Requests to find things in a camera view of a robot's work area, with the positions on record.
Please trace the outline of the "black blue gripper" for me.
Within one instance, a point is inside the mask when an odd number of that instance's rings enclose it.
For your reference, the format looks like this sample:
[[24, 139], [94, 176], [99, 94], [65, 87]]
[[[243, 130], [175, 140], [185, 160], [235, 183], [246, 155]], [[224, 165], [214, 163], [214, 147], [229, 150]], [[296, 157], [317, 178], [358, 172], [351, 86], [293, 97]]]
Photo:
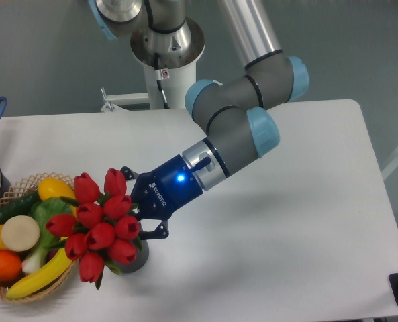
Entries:
[[[151, 172], [138, 174], [131, 168], [120, 169], [126, 181], [136, 180], [131, 192], [132, 202], [138, 204], [141, 240], [166, 239], [169, 236], [168, 219], [177, 210], [203, 194], [187, 163], [175, 156]], [[150, 231], [149, 223], [157, 226]]]

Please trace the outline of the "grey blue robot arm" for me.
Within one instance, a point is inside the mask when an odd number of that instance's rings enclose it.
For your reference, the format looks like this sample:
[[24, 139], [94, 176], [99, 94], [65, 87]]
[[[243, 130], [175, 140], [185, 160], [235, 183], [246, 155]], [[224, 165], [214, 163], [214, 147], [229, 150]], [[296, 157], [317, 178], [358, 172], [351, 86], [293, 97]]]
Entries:
[[148, 103], [151, 109], [186, 109], [205, 137], [148, 173], [124, 169], [135, 180], [137, 219], [160, 225], [140, 239], [168, 236], [171, 215], [255, 160], [280, 141], [270, 108], [292, 101], [309, 87], [306, 66], [281, 49], [261, 1], [220, 1], [245, 73], [230, 83], [197, 80], [196, 63], [205, 48], [200, 26], [184, 1], [90, 1], [102, 33], [130, 37], [143, 66], [144, 94], [112, 95], [107, 107]]

